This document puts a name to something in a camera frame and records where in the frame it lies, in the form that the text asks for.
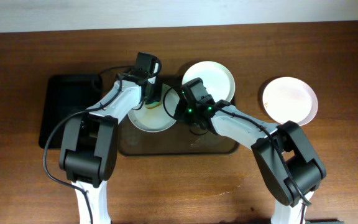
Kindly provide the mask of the green yellow sponge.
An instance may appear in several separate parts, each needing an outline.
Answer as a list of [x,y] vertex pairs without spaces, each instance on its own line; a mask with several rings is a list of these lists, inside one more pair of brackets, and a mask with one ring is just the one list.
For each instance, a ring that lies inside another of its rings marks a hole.
[[153,103],[145,104],[144,106],[145,106],[147,109],[153,109],[153,108],[158,107],[159,105],[161,105],[161,102],[160,102],[160,101],[155,101],[155,102],[153,102]]

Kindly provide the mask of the pale green plate with sauce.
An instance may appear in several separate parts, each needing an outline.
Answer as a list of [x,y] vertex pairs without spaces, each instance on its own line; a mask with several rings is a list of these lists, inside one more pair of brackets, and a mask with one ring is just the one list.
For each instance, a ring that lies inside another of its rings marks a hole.
[[145,132],[157,133],[164,131],[176,123],[176,120],[169,117],[167,111],[174,115],[180,97],[175,90],[170,90],[165,97],[165,104],[160,104],[152,109],[143,106],[140,110],[131,110],[128,117],[132,124]]

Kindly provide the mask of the cream white plate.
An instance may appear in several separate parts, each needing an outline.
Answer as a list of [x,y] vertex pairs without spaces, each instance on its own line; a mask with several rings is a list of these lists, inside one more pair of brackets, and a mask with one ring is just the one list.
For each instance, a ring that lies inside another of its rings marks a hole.
[[184,74],[181,84],[201,78],[206,91],[214,101],[231,101],[235,94],[235,81],[232,73],[220,63],[202,61],[192,65]]

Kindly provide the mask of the pink plate with sauce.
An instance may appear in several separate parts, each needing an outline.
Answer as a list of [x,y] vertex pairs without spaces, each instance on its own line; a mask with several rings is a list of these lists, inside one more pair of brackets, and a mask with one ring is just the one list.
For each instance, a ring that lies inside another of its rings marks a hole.
[[293,121],[300,126],[310,123],[318,112],[318,98],[312,87],[294,77],[279,77],[263,87],[261,103],[277,123]]

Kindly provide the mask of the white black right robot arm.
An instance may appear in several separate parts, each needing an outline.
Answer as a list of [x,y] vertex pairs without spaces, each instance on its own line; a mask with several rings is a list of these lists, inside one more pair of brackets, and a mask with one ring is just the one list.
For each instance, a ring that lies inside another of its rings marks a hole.
[[215,104],[180,100],[174,117],[250,149],[276,199],[271,223],[305,223],[310,198],[326,177],[326,168],[298,124],[266,123],[224,100]]

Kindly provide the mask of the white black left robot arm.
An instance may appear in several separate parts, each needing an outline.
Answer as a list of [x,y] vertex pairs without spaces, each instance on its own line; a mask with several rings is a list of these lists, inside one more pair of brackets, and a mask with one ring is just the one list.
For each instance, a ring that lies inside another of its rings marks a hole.
[[110,223],[107,182],[117,157],[119,123],[136,106],[161,93],[156,75],[120,74],[95,105],[64,119],[59,167],[75,190],[80,223]]

